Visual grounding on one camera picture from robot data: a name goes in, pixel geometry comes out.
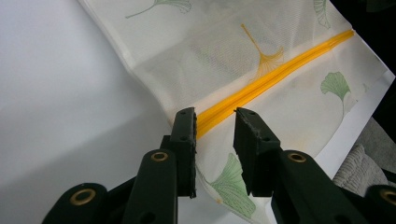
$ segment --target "green ginkgo leaf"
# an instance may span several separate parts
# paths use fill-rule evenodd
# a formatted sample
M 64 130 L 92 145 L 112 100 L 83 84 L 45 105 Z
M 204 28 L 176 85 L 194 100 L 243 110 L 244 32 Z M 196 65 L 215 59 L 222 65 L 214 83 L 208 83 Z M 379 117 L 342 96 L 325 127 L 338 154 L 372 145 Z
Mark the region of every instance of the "green ginkgo leaf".
M 218 203 L 223 202 L 244 217 L 251 218 L 256 210 L 256 205 L 248 197 L 241 174 L 240 162 L 233 153 L 230 153 L 221 175 L 214 182 L 208 184 L 221 197 L 218 199 Z
M 350 88 L 347 85 L 347 81 L 340 72 L 329 73 L 324 80 L 321 82 L 320 89 L 323 94 L 332 92 L 338 96 L 343 104 L 343 116 L 344 116 L 344 98 Z
M 151 7 L 147 8 L 141 12 L 135 13 L 134 15 L 127 16 L 125 18 L 129 19 L 131 17 L 137 16 L 137 15 L 139 15 L 145 11 L 148 11 L 158 5 L 169 5 L 172 7 L 178 7 L 178 9 L 180 10 L 181 13 L 187 13 L 191 9 L 191 3 L 189 2 L 189 0 L 155 0 L 154 4 Z
M 326 1 L 327 0 L 314 0 L 314 9 L 317 13 L 319 24 L 329 29 L 330 23 L 326 16 Z

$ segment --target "black plastic bracket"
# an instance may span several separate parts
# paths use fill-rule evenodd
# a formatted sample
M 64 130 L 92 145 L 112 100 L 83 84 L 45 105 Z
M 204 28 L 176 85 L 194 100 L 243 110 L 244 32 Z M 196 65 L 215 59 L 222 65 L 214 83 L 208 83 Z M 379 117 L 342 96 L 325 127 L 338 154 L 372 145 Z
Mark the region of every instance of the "black plastic bracket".
M 233 147 L 247 193 L 271 197 L 278 223 L 396 223 L 396 188 L 374 186 L 364 198 L 334 185 L 309 155 L 283 151 L 251 110 L 236 109 Z

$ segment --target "ginkgo leaf print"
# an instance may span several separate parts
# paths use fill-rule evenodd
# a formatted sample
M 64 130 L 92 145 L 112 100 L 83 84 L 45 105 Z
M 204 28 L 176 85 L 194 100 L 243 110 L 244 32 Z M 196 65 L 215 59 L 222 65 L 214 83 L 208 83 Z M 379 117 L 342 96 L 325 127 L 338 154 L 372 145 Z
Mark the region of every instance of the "ginkgo leaf print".
M 330 23 L 326 16 L 326 1 L 327 0 L 314 0 L 314 9 L 317 13 L 319 24 L 330 29 Z
M 251 218 L 256 210 L 256 205 L 248 197 L 241 174 L 240 162 L 233 153 L 230 153 L 221 175 L 214 182 L 208 184 L 221 197 L 218 203 L 222 201 L 244 217 Z
M 147 8 L 141 12 L 135 13 L 134 15 L 126 16 L 125 18 L 129 19 L 131 17 L 137 16 L 143 12 L 149 11 L 150 9 L 152 9 L 153 7 L 158 6 L 158 5 L 169 5 L 172 7 L 178 7 L 178 9 L 180 10 L 181 13 L 187 13 L 191 9 L 191 4 L 190 4 L 189 0 L 155 0 L 154 4 L 151 7 Z
M 265 55 L 260 50 L 259 45 L 257 45 L 256 41 L 253 39 L 250 32 L 246 28 L 245 24 L 242 24 L 241 26 L 247 33 L 247 36 L 250 38 L 251 42 L 254 44 L 254 47 L 256 47 L 256 49 L 260 53 L 259 68 L 257 69 L 256 76 L 253 79 L 257 79 L 257 78 L 271 72 L 272 70 L 276 69 L 283 63 L 283 48 L 282 47 L 279 48 L 279 50 L 275 54 Z
M 343 104 L 343 117 L 344 117 L 344 98 L 350 88 L 347 85 L 347 81 L 340 72 L 329 73 L 324 80 L 321 82 L 320 89 L 323 94 L 327 92 L 332 92 L 338 96 Z

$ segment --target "white fabric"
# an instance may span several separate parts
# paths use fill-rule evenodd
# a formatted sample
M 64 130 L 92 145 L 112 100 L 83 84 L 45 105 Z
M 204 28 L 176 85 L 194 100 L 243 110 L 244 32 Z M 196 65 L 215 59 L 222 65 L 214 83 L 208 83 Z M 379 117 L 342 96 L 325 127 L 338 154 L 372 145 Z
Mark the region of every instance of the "white fabric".
M 188 106 L 195 106 L 199 114 L 254 81 L 262 57 L 274 56 L 261 73 L 265 75 L 351 29 L 326 0 L 80 2 L 131 75 L 158 99 L 169 120 Z M 245 107 L 262 116 L 283 148 L 316 156 L 345 113 L 386 71 L 354 36 Z M 330 85 L 330 90 L 323 85 Z M 250 222 L 265 223 L 267 200 L 242 195 L 233 121 L 230 116 L 198 141 L 199 176 L 218 203 Z

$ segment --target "gray fabric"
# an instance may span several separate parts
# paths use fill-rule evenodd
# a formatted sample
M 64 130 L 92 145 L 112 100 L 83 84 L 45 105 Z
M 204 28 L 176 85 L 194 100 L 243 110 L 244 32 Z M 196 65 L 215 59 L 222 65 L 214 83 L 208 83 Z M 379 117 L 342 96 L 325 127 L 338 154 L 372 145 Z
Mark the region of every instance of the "gray fabric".
M 364 145 L 366 154 L 379 167 L 396 174 L 396 144 L 373 118 L 367 122 L 356 144 Z
M 387 185 L 388 180 L 381 168 L 364 153 L 362 145 L 355 145 L 346 156 L 335 175 L 336 186 L 364 196 L 372 185 Z

